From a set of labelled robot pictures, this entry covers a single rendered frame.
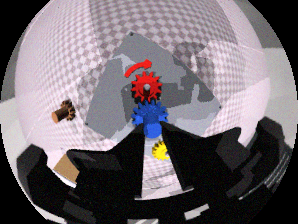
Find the brown gear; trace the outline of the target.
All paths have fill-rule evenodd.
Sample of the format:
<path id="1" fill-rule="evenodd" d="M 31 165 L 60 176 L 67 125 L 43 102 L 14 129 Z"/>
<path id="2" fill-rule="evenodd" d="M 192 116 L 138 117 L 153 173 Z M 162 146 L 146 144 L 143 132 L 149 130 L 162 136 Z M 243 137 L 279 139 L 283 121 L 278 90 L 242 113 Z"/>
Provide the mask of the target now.
<path id="1" fill-rule="evenodd" d="M 55 124 L 59 123 L 59 121 L 67 119 L 73 120 L 74 113 L 76 111 L 73 111 L 72 103 L 68 103 L 68 100 L 61 101 L 60 109 L 57 109 L 57 111 L 52 112 L 52 120 L 55 121 Z"/>

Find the red gear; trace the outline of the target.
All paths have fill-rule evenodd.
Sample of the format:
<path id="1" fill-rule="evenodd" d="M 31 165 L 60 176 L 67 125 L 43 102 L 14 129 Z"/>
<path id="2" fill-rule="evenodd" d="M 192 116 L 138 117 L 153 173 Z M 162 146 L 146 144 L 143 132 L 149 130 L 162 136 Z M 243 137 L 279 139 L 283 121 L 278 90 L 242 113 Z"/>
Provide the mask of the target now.
<path id="1" fill-rule="evenodd" d="M 132 81 L 133 84 L 136 84 L 136 87 L 130 89 L 132 92 L 136 92 L 136 95 L 134 97 L 137 97 L 138 95 L 141 96 L 141 101 L 144 101 L 145 97 L 148 99 L 150 103 L 150 97 L 154 97 L 154 99 L 157 99 L 157 93 L 162 93 L 158 87 L 161 87 L 161 83 L 157 83 L 158 76 L 154 77 L 153 79 L 153 72 L 149 73 L 149 76 L 146 76 L 146 73 L 142 71 L 142 77 L 140 75 L 136 75 L 138 81 Z M 144 91 L 144 84 L 150 85 L 150 91 L 146 92 Z"/>

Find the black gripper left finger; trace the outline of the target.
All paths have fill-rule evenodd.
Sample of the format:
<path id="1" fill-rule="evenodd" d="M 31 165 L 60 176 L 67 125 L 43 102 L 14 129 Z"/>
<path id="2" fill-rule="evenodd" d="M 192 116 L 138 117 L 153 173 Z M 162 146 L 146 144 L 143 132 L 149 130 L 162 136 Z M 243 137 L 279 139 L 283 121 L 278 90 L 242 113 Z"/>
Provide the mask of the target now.
<path id="1" fill-rule="evenodd" d="M 68 149 L 67 156 L 77 171 L 120 177 L 134 198 L 141 198 L 144 147 L 144 124 L 140 123 L 109 151 L 72 148 Z"/>

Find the yellow gear with black stripe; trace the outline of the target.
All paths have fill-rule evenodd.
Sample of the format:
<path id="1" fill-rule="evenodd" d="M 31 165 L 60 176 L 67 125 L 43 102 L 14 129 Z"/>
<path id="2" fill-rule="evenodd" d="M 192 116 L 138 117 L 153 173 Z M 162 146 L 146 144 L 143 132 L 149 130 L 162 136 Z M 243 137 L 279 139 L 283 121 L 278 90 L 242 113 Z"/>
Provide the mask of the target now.
<path id="1" fill-rule="evenodd" d="M 158 143 L 160 143 L 160 141 L 158 141 Z M 168 152 L 168 149 L 165 148 L 164 143 L 154 144 L 154 148 L 152 148 L 152 153 L 153 153 L 154 159 L 168 160 L 170 156 L 165 157 L 165 152 Z"/>

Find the red curved arrow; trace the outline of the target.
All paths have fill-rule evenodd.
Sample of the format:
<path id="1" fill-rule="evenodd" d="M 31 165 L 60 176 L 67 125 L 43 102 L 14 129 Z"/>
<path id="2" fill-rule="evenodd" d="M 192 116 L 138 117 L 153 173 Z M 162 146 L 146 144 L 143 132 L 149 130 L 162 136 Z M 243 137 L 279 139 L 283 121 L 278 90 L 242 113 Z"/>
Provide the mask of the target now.
<path id="1" fill-rule="evenodd" d="M 152 67 L 152 61 L 149 61 L 148 59 L 145 59 L 145 61 L 141 61 L 141 63 L 134 64 L 133 67 L 130 67 L 128 71 L 125 72 L 125 76 L 128 77 L 130 75 L 130 72 L 134 71 L 134 69 L 144 67 L 149 68 Z"/>

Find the blue gear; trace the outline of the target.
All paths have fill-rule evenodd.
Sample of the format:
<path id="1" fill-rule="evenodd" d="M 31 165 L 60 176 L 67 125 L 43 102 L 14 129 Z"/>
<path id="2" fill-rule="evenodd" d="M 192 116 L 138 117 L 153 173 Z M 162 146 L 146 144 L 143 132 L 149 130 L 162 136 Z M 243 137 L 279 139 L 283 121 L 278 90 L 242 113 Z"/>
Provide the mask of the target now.
<path id="1" fill-rule="evenodd" d="M 130 115 L 134 119 L 132 120 L 132 124 L 136 124 L 136 127 L 140 123 L 144 124 L 144 135 L 150 137 L 150 139 L 161 135 L 162 127 L 160 121 L 166 121 L 168 123 L 166 116 L 169 116 L 169 113 L 164 112 L 166 107 L 160 107 L 161 101 L 158 101 L 156 104 L 154 103 L 154 99 L 152 99 L 149 104 L 148 100 L 145 99 L 145 105 L 138 103 L 138 108 L 133 108 L 133 111 L 136 113 Z"/>

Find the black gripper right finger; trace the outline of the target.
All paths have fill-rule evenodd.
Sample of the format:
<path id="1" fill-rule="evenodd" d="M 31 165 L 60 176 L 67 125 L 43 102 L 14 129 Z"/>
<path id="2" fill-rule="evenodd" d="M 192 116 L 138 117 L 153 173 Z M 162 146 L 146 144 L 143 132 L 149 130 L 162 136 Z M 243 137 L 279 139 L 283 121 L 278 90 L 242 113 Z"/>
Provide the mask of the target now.
<path id="1" fill-rule="evenodd" d="M 162 143 L 168 149 L 170 161 L 174 172 L 180 181 L 182 190 L 193 188 L 193 181 L 197 179 L 205 161 L 210 153 L 218 151 L 218 148 L 226 147 L 233 141 L 238 140 L 242 129 L 235 127 L 229 131 L 216 133 L 209 137 L 200 137 L 193 133 L 185 132 L 184 129 L 170 125 L 166 121 L 160 121 L 162 127 Z"/>

